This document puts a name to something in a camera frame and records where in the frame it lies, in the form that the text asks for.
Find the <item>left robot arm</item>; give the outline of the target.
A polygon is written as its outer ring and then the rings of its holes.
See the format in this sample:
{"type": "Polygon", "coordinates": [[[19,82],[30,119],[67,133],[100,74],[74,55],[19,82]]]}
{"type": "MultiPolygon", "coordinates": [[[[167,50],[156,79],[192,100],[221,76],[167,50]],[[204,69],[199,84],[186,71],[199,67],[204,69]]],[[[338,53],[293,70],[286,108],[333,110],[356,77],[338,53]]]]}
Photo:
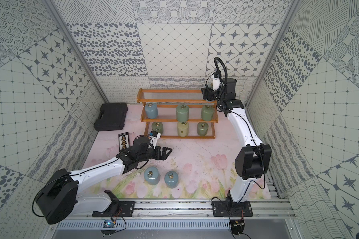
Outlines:
{"type": "Polygon", "coordinates": [[[65,168],[56,171],[36,193],[32,206],[40,209],[39,217],[45,218],[50,225],[84,212],[90,212],[93,217],[110,218],[112,222],[119,216],[131,216],[134,206],[124,207],[110,190],[105,190],[102,196],[84,197],[81,193],[108,178],[142,169],[151,159],[166,160],[173,150],[158,146],[158,139],[158,136],[140,135],[134,139],[132,146],[106,162],[71,172],[65,168]]]}

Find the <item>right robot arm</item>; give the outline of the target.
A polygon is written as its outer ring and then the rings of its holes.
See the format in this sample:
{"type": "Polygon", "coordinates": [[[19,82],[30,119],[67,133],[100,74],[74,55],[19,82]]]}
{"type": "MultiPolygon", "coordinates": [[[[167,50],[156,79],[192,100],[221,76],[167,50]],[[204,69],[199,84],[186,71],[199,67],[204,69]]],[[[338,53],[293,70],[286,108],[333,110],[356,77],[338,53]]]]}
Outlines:
{"type": "Polygon", "coordinates": [[[249,123],[244,104],[236,98],[236,80],[222,79],[217,73],[211,78],[212,83],[206,83],[201,90],[203,98],[216,101],[216,110],[224,113],[232,124],[241,145],[234,162],[238,178],[226,197],[230,206],[238,206],[247,201],[252,186],[265,189],[266,183],[259,183],[259,179],[265,178],[272,149],[270,145],[263,144],[249,123]]]}

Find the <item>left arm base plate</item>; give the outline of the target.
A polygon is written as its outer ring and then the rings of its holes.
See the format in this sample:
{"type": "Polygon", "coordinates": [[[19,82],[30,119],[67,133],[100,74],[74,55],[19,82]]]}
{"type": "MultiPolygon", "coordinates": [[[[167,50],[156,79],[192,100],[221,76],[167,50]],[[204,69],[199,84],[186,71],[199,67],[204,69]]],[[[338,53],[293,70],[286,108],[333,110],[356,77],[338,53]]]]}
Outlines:
{"type": "Polygon", "coordinates": [[[105,209],[103,212],[94,211],[92,213],[92,217],[94,218],[111,218],[111,217],[132,217],[135,201],[119,201],[119,202],[111,202],[109,207],[105,209]]]}

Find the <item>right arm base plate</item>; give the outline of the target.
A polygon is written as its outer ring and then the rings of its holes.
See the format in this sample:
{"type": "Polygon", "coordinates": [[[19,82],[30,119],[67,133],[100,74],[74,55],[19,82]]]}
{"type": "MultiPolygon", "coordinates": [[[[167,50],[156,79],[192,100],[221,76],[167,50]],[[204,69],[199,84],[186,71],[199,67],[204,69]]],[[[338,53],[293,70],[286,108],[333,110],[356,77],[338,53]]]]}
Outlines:
{"type": "Polygon", "coordinates": [[[211,201],[214,217],[252,217],[252,207],[249,201],[240,203],[220,200],[211,201]]]}

